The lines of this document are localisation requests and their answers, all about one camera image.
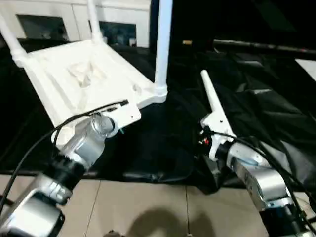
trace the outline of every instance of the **white cabinet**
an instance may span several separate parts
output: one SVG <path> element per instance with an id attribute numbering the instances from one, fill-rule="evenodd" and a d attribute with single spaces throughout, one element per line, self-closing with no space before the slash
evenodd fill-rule
<path id="1" fill-rule="evenodd" d="M 26 38 L 28 36 L 26 29 L 28 24 L 29 30 L 34 30 L 30 25 L 32 20 L 37 22 L 37 24 L 43 22 L 44 25 L 50 21 L 59 20 L 65 28 L 69 41 L 80 40 L 73 9 L 70 4 L 1 0 L 0 11 L 10 29 L 18 38 Z M 43 32 L 38 32 L 38 34 L 45 35 L 46 32 L 44 30 Z"/>
<path id="2" fill-rule="evenodd" d="M 86 6 L 73 5 L 76 22 L 78 25 L 80 38 L 85 40 L 91 38 L 91 30 L 88 19 L 88 12 Z M 107 8 L 97 7 L 98 19 L 100 21 L 100 28 L 105 31 L 115 28 L 115 31 L 120 30 L 123 35 L 131 34 L 134 28 L 136 45 L 137 47 L 149 47 L 149 27 L 150 27 L 150 12 L 148 10 L 134 10 L 134 9 L 121 9 L 121 8 Z"/>
<path id="3" fill-rule="evenodd" d="M 108 39 L 149 47 L 151 0 L 99 0 L 96 4 Z M 62 35 L 77 41 L 91 36 L 86 0 L 0 0 L 0 12 L 18 38 Z"/>

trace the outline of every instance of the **black tablecloth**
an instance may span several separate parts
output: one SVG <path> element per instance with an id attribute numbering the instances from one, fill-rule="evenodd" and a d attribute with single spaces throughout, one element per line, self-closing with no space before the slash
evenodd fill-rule
<path id="1" fill-rule="evenodd" d="M 59 44 L 27 40 L 33 51 Z M 145 49 L 114 47 L 149 79 L 155 77 L 155 55 Z M 200 77 L 208 70 L 234 133 L 255 137 L 291 154 L 286 162 L 308 188 L 315 188 L 316 83 L 291 58 L 247 54 L 192 53 L 170 56 L 168 97 L 141 110 L 142 119 L 106 141 L 102 157 L 86 178 L 127 182 L 189 184 L 205 192 L 222 182 L 240 185 L 225 175 L 214 178 L 196 151 L 198 121 L 210 112 Z M 27 149 L 52 124 L 24 71 L 0 50 L 0 173 L 11 173 Z M 42 142 L 20 174 L 35 175 L 50 162 L 52 144 Z"/>

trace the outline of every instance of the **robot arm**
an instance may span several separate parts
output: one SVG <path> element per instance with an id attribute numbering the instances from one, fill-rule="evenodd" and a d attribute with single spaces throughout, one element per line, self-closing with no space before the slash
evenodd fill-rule
<path id="1" fill-rule="evenodd" d="M 39 174 L 0 220 L 0 236 L 55 237 L 65 221 L 56 205 L 65 205 L 84 173 L 104 150 L 104 140 L 117 132 L 101 114 L 83 120 L 61 149 L 57 161 Z"/>
<path id="2" fill-rule="evenodd" d="M 209 144 L 207 162 L 225 160 L 227 167 L 246 185 L 271 237 L 313 237 L 304 221 L 298 217 L 291 194 L 282 176 L 258 152 L 229 137 L 234 136 L 207 71 L 201 72 L 212 113 L 201 121 L 204 139 Z"/>

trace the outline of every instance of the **black cable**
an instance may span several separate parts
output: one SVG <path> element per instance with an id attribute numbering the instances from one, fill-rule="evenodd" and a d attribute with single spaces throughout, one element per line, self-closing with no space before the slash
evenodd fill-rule
<path id="1" fill-rule="evenodd" d="M 96 109 L 93 109 L 93 110 L 90 110 L 90 111 L 87 111 L 85 113 L 82 113 L 82 114 L 77 114 L 77 115 L 74 115 L 74 116 L 71 116 L 70 118 L 68 118 L 67 120 L 65 120 L 62 124 L 58 125 L 57 127 L 55 127 L 54 129 L 52 129 L 51 131 L 49 131 L 48 133 L 46 133 L 44 136 L 42 136 L 40 139 L 38 139 L 29 149 L 28 151 L 24 154 L 24 156 L 22 157 L 22 159 L 20 160 L 20 162 L 18 163 L 18 165 L 16 166 L 16 168 L 14 169 L 12 175 L 11 175 L 11 178 L 10 180 L 8 181 L 5 189 L 4 189 L 4 192 L 2 194 L 2 198 L 1 198 L 1 201 L 0 201 L 0 215 L 2 213 L 2 210 L 3 210 L 3 207 L 5 205 L 5 201 L 7 200 L 7 197 L 8 197 L 8 194 L 10 192 L 10 189 L 13 185 L 13 182 L 23 164 L 23 162 L 25 161 L 25 159 L 28 157 L 28 155 L 31 153 L 31 151 L 39 144 L 41 143 L 45 138 L 49 137 L 53 132 L 55 131 L 58 131 L 60 130 L 63 126 L 71 123 L 72 121 L 75 121 L 76 119 L 79 119 L 83 116 L 91 116 L 93 115 L 96 111 L 98 110 L 101 110 L 105 107 L 108 107 L 108 106 L 112 106 L 112 105 L 117 105 L 117 104 L 126 104 L 128 103 L 127 100 L 123 100 L 123 101 L 118 101 L 118 102 L 114 102 L 114 103 L 110 103 L 110 104 L 107 104 L 107 105 L 103 105 L 103 106 L 100 106 Z M 56 144 L 55 142 L 57 142 L 57 136 L 55 136 L 54 138 L 54 144 Z"/>
<path id="2" fill-rule="evenodd" d="M 251 149 L 253 149 L 257 153 L 259 153 L 262 157 L 264 157 L 269 162 L 271 167 L 274 168 L 277 172 L 279 172 L 280 175 L 283 177 L 283 179 L 285 181 L 285 184 L 286 184 L 286 186 L 287 186 L 287 188 L 288 188 L 288 190 L 289 190 L 289 192 L 291 194 L 291 198 L 293 199 L 294 205 L 296 206 L 296 208 L 298 210 L 298 212 L 296 213 L 297 216 L 300 219 L 302 219 L 306 223 L 306 225 L 310 228 L 310 230 L 313 232 L 313 234 L 316 235 L 316 230 L 311 225 L 311 223 L 307 220 L 304 212 L 302 211 L 302 209 L 301 209 L 301 207 L 300 207 L 300 205 L 299 205 L 299 203 L 298 203 L 298 201 L 297 201 L 297 199 L 296 199 L 296 197 L 294 195 L 294 191 L 293 191 L 290 183 L 288 182 L 288 177 L 290 179 L 292 179 L 295 183 L 297 183 L 298 186 L 300 188 L 302 188 L 302 190 L 306 193 L 306 195 L 308 197 L 311 197 L 311 201 L 312 202 L 316 203 L 315 199 L 309 194 L 309 192 L 305 189 L 305 187 L 301 184 L 301 182 L 296 177 L 294 177 L 291 173 L 289 173 L 287 170 L 285 170 L 280 164 L 275 162 L 274 157 L 269 153 L 269 151 L 266 148 L 262 147 L 262 149 L 266 151 L 266 153 L 264 153 L 260 149 L 258 149 L 257 147 L 253 146 L 252 144 L 250 144 L 250 143 L 248 143 L 248 142 L 246 142 L 246 141 L 244 141 L 244 140 L 242 140 L 240 138 L 237 138 L 237 137 L 235 137 L 233 135 L 230 135 L 230 134 L 227 134 L 227 133 L 215 132 L 215 131 L 211 131 L 211 130 L 208 131 L 208 132 L 210 132 L 211 135 L 216 134 L 216 135 L 230 137 L 230 138 L 234 139 L 235 141 L 240 142 L 240 143 L 244 144 L 245 146 L 250 147 Z"/>

